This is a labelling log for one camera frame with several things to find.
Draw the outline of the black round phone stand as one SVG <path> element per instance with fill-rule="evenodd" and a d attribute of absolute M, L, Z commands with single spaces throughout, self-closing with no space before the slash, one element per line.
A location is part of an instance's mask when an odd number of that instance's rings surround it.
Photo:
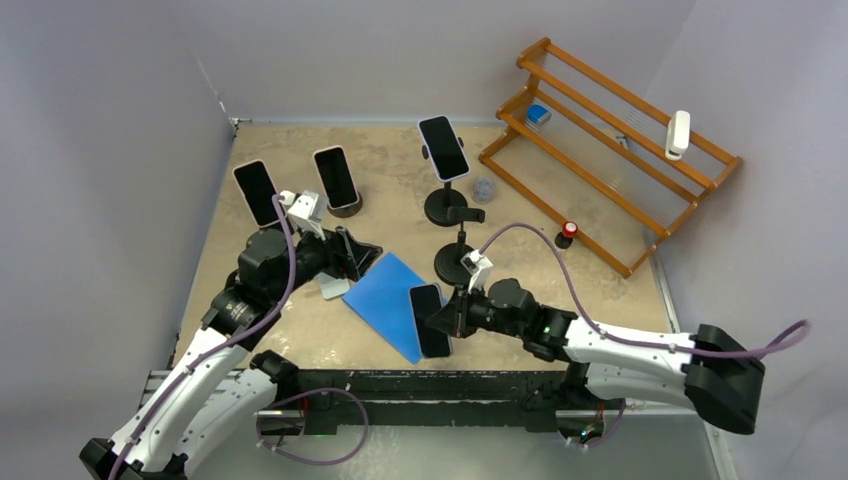
<path fill-rule="evenodd" d="M 466 243 L 465 222 L 484 223 L 486 212 L 480 208 L 449 207 L 447 219 L 459 225 L 457 240 L 441 247 L 434 258 L 437 277 L 448 285 L 467 284 L 471 274 L 462 264 L 462 258 L 473 248 Z"/>
<path fill-rule="evenodd" d="M 437 161 L 433 159 L 433 154 L 430 151 L 427 139 L 422 136 L 422 157 L 430 162 L 437 179 L 442 183 L 441 188 L 432 191 L 425 199 L 424 212 L 431 223 L 441 227 L 450 227 L 457 224 L 457 221 L 449 219 L 448 210 L 451 207 L 467 206 L 467 200 L 464 195 L 452 188 L 452 181 L 468 175 L 470 172 L 470 164 L 464 153 L 464 143 L 462 138 L 454 135 L 453 140 L 457 144 L 457 148 L 460 153 L 460 170 L 465 170 L 465 172 L 453 175 L 450 180 L 445 180 L 442 178 L 440 168 L 437 166 Z"/>

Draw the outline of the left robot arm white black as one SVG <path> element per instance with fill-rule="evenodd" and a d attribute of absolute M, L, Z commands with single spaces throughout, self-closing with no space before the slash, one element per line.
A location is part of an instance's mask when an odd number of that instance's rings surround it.
<path fill-rule="evenodd" d="M 240 423 L 297 399 L 299 369 L 267 350 L 254 354 L 291 293 L 321 273 L 361 279 L 382 254 L 344 227 L 261 229 L 213 299 L 182 358 L 138 412 L 109 438 L 93 438 L 80 460 L 95 479 L 189 479 Z"/>

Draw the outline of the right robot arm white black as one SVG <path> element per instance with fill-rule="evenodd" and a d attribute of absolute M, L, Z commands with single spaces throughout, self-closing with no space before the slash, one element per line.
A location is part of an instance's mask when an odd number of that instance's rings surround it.
<path fill-rule="evenodd" d="M 458 286 L 424 322 L 455 338 L 479 329 L 518 338 L 534 357 L 567 363 L 561 392 L 576 407 L 640 399 L 690 409 L 731 433 L 756 428 L 765 366 L 717 326 L 702 324 L 694 334 L 592 328 L 575 312 L 537 302 L 515 279 L 487 292 Z"/>

